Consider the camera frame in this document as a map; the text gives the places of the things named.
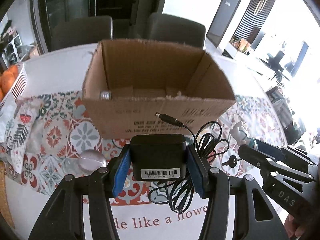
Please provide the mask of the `person right hand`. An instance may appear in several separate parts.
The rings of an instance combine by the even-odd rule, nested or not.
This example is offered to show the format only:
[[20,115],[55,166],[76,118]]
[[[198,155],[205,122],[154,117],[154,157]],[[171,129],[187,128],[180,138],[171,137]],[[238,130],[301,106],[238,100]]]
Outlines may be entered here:
[[288,215],[284,223],[289,239],[319,239],[317,226],[316,218],[300,224],[292,215]]

